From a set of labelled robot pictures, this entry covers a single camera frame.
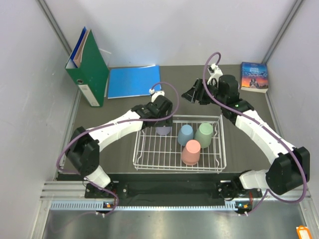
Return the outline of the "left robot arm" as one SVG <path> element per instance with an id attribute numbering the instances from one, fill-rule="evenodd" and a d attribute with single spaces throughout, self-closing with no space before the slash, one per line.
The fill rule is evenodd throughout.
<path id="1" fill-rule="evenodd" d="M 108 145 L 133 132 L 167 123 L 173 103 L 161 94 L 152 97 L 146 105 L 136 105 L 121 117 L 96 128 L 77 128 L 65 155 L 76 171 L 96 185 L 101 197 L 113 191 L 111 179 L 100 166 L 100 152 Z"/>

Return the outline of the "dark green cup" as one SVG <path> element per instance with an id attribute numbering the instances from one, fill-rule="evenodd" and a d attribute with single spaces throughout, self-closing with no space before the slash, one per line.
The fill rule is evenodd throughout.
<path id="1" fill-rule="evenodd" d="M 207 148 L 211 144 L 212 134 L 212 124 L 205 122 L 197 128 L 194 139 L 199 142 L 201 148 Z"/>

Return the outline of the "blue cup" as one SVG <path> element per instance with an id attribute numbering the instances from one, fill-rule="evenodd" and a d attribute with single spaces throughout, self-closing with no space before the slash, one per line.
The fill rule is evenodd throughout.
<path id="1" fill-rule="evenodd" d="M 186 146 L 186 144 L 190 140 L 193 140 L 193 138 L 194 138 L 194 132 L 193 132 L 192 126 L 185 124 L 181 127 L 181 129 L 178 132 L 177 142 L 181 146 Z"/>

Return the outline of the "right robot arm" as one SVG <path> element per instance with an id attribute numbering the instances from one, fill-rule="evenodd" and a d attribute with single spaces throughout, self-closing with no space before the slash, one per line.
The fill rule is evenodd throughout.
<path id="1" fill-rule="evenodd" d="M 280 138 L 258 115 L 251 104 L 240 98 L 239 84 L 234 76 L 223 75 L 208 83 L 197 79 L 182 98 L 201 105 L 217 104 L 223 116 L 243 131 L 262 150 L 270 163 L 268 170 L 243 172 L 232 186 L 238 197 L 251 189 L 269 189 L 277 195 L 299 186 L 310 179 L 310 152 L 297 148 Z"/>

